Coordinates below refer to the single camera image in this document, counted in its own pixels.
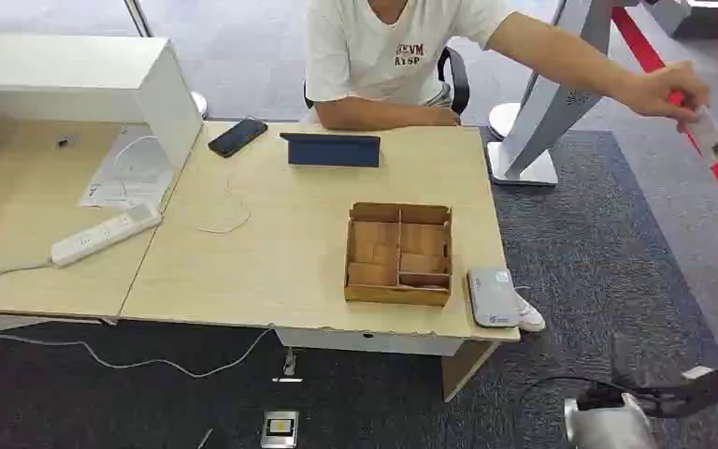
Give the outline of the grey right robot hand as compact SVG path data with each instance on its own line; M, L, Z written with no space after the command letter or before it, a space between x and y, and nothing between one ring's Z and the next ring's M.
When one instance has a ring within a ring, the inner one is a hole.
M718 369L698 365L682 373L680 384L638 387L631 395L648 417L686 418L718 404Z

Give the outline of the person's right hand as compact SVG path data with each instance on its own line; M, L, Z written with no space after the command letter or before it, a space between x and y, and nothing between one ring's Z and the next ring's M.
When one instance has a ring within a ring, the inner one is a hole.
M458 114L449 108L433 107L425 111L424 124L427 126L460 126Z

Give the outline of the person's left hand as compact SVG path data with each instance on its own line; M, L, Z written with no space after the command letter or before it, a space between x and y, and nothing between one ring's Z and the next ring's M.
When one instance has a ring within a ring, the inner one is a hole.
M690 61L637 75L627 92L625 104L631 110L646 117L671 119L680 133L698 121L700 108L711 104L711 88Z

